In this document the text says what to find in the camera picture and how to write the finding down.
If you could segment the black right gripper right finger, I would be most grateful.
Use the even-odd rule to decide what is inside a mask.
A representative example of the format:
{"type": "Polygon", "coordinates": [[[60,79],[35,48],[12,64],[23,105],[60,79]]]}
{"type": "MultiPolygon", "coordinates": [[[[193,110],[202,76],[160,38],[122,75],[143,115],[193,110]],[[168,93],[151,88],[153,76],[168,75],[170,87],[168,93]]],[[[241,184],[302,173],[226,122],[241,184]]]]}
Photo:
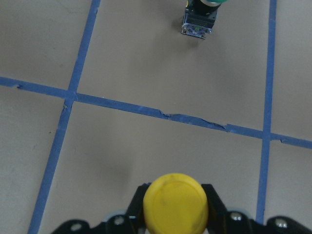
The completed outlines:
{"type": "Polygon", "coordinates": [[[210,234],[227,234],[228,210],[217,194],[213,185],[202,184],[208,201],[208,218],[206,229],[210,234]]]}

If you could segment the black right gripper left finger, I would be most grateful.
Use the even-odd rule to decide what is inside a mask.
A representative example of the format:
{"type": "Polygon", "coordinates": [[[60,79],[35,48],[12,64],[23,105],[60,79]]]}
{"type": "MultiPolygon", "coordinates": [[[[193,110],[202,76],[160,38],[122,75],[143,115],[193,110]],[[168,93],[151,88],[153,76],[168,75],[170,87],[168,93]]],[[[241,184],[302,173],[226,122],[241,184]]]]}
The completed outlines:
{"type": "Polygon", "coordinates": [[[133,234],[144,234],[146,232],[143,200],[150,185],[150,183],[143,183],[138,186],[130,205],[127,208],[126,216],[131,224],[133,234]]]}

